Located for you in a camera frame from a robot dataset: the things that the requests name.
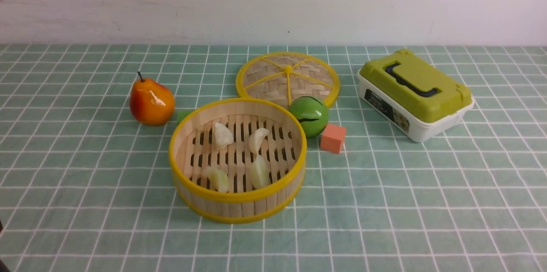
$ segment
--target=orange cube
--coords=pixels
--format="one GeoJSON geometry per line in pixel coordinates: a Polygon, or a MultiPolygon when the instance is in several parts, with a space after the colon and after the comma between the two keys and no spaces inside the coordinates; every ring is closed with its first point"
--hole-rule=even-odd
{"type": "Polygon", "coordinates": [[[346,128],[333,124],[326,125],[323,134],[321,134],[320,148],[324,151],[339,154],[344,146],[346,138],[346,128]]]}

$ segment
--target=white plastic container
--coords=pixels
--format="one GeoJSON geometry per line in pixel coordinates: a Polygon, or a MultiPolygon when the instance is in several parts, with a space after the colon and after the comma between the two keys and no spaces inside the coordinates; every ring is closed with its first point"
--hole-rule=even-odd
{"type": "Polygon", "coordinates": [[[475,99],[471,97],[471,104],[456,113],[445,116],[434,123],[425,123],[405,110],[359,73],[357,73],[357,78],[359,79],[359,97],[377,109],[397,128],[408,135],[412,141],[418,143],[424,142],[430,137],[456,126],[461,122],[465,113],[475,105],[475,99]]]}

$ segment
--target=box label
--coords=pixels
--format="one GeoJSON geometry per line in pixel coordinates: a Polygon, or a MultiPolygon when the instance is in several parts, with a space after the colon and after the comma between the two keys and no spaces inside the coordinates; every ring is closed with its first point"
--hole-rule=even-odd
{"type": "Polygon", "coordinates": [[[403,132],[409,132],[410,123],[406,117],[404,117],[399,111],[395,110],[389,103],[383,101],[378,95],[376,95],[370,89],[365,91],[365,100],[380,111],[385,117],[394,122],[403,132]]]}

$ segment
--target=green ball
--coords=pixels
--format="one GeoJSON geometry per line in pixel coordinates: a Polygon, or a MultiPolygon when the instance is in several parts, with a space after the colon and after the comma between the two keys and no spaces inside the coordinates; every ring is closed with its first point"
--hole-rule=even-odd
{"type": "Polygon", "coordinates": [[[326,107],[321,99],[315,96],[296,98],[291,102],[289,112],[297,118],[306,137],[318,136],[329,123],[328,107],[326,107]]]}

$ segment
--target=bamboo steamer basket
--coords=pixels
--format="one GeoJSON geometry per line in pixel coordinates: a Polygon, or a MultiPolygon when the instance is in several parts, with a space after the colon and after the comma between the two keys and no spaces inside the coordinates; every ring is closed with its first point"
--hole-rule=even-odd
{"type": "Polygon", "coordinates": [[[236,89],[240,97],[264,99],[284,108],[296,98],[313,95],[330,108],[340,92],[340,80],[314,56],[275,52],[248,61],[238,72],[236,89]]]}
{"type": "Polygon", "coordinates": [[[169,159],[176,190],[191,210],[221,223],[248,223],[276,214],[295,198],[305,175],[306,145],[303,129],[285,108],[261,99],[232,98],[184,118],[171,138],[169,159]],[[234,134],[234,143],[221,151],[213,148],[216,122],[234,134]],[[248,138],[261,127],[270,131],[259,154],[272,183],[254,190],[248,138]],[[217,192],[201,177],[208,165],[227,173],[232,182],[228,193],[217,192]]]}

